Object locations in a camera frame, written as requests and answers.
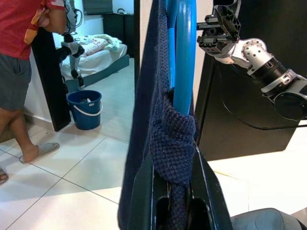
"gray shorts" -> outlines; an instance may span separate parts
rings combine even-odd
[[[30,61],[0,54],[0,108],[23,109],[30,81]]]

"blue bucket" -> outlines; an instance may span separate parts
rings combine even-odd
[[[67,96],[78,129],[90,130],[100,125],[101,97],[100,92],[92,90],[77,91]]]

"person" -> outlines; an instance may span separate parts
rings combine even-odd
[[[34,145],[28,135],[23,107],[31,80],[31,43],[38,28],[63,34],[66,13],[63,0],[0,1],[0,135],[6,126],[27,163],[59,149],[58,143]],[[0,185],[9,179],[0,167]]]

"gray slipper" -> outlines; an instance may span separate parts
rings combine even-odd
[[[32,163],[33,161],[36,161],[50,153],[53,153],[55,151],[57,151],[59,149],[59,144],[58,143],[47,143],[47,144],[44,144],[44,145],[40,145],[38,146],[39,148],[39,153],[38,153],[38,156],[36,158],[34,158],[32,161],[30,162],[25,162],[24,161],[24,157],[21,156],[19,158],[19,161],[23,164],[25,163]]]
[[[3,176],[3,175],[6,175],[6,179],[0,180],[0,185],[3,185],[9,179],[8,174],[2,168],[0,168],[0,177]]]

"black cable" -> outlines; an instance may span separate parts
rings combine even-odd
[[[81,26],[82,25],[82,22],[83,22],[83,13],[82,13],[82,11],[81,10],[79,10],[79,9],[75,9],[75,14],[77,15],[77,12],[79,12],[80,13],[80,21],[77,23],[76,22],[76,24],[73,24],[73,23],[71,23],[71,21],[69,20],[69,17],[68,17],[68,14],[69,14],[69,12],[71,11],[71,9],[70,9],[70,7],[68,6],[68,4],[66,4],[66,1],[64,2],[64,6],[65,6],[65,12],[66,12],[66,27],[67,27],[67,29],[68,29],[68,34],[71,32],[71,30],[74,30],[74,29],[76,29],[76,28],[78,28],[79,26]]]
[[[238,75],[241,75],[241,76],[243,76],[243,77],[245,77],[245,78],[248,78],[248,79],[251,79],[251,80],[252,80],[252,78],[251,78],[249,75],[247,75],[247,74],[244,73],[243,71],[239,70],[235,65],[231,65],[231,68],[232,68],[233,71],[236,72]]]
[[[239,117],[236,116],[236,115],[227,107],[227,105],[225,104],[225,101],[224,101],[224,94],[223,94],[223,78],[222,78],[222,74],[221,74],[219,65],[217,64],[217,61],[216,61],[216,60],[215,60],[214,66],[215,66],[215,68],[216,68],[216,70],[217,70],[217,74],[218,74],[218,77],[219,77],[220,83],[221,83],[220,94],[221,94],[221,97],[222,97],[223,106],[224,106],[224,108],[227,110],[227,112],[228,112],[233,118],[235,118],[236,120],[238,120],[238,121],[241,122],[242,124],[244,124],[244,125],[246,125],[246,126],[249,126],[249,127],[251,127],[251,128],[254,128],[254,129],[262,130],[262,131],[307,127],[307,125],[301,125],[301,126],[297,126],[297,125],[295,125],[295,126],[281,126],[281,127],[270,127],[270,128],[268,128],[268,127],[258,127],[258,126],[252,125],[252,124],[250,124],[250,123],[244,121],[243,119],[239,118]]]

